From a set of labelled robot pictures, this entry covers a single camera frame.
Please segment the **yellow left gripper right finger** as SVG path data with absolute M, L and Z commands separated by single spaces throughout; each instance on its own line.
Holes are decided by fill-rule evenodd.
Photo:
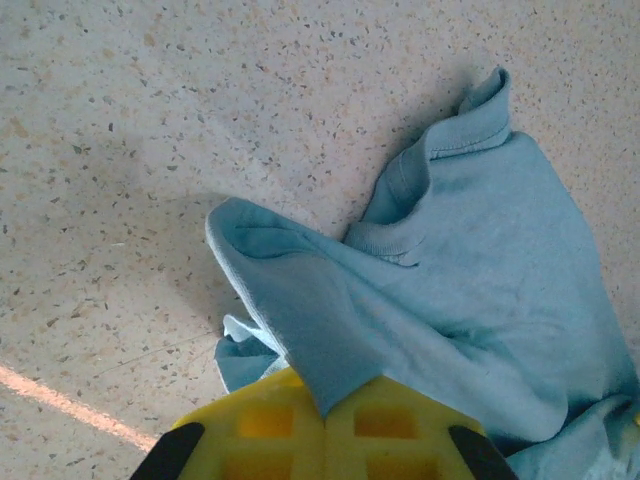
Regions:
M 327 479 L 515 479 L 475 419 L 376 378 L 325 419 Z

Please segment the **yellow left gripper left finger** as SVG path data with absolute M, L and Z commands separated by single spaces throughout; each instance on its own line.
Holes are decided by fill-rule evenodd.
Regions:
M 133 479 L 322 479 L 324 423 L 290 368 L 180 418 Z

